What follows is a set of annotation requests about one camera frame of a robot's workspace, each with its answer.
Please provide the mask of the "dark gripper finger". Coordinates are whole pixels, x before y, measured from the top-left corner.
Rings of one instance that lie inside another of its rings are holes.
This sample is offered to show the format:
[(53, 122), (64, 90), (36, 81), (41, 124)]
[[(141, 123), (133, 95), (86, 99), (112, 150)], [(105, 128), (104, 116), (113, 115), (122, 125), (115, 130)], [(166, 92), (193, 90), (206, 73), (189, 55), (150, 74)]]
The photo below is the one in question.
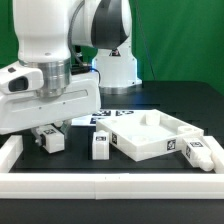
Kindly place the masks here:
[(69, 129), (71, 127), (72, 121), (71, 120), (66, 120), (62, 122), (62, 126), (60, 128), (60, 131), (64, 134), (64, 137), (68, 136)]

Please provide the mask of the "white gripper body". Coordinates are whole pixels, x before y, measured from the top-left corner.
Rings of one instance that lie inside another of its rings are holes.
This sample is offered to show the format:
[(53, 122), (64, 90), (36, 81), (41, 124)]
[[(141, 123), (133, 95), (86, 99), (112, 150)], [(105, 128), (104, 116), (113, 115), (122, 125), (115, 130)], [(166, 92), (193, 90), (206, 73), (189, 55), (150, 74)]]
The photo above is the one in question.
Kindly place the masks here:
[(71, 83), (56, 97), (39, 97), (37, 91), (0, 92), (0, 134), (65, 121), (97, 112), (101, 107), (98, 73), (71, 77)]

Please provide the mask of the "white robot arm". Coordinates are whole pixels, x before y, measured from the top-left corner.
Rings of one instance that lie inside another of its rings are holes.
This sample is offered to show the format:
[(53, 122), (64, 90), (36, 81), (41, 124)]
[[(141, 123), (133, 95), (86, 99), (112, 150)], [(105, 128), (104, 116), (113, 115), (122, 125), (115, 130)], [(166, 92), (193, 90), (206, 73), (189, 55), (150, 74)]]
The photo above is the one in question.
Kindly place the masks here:
[(12, 0), (18, 60), (0, 69), (0, 134), (100, 109), (99, 78), (73, 75), (74, 45), (114, 50), (131, 33), (129, 0)]

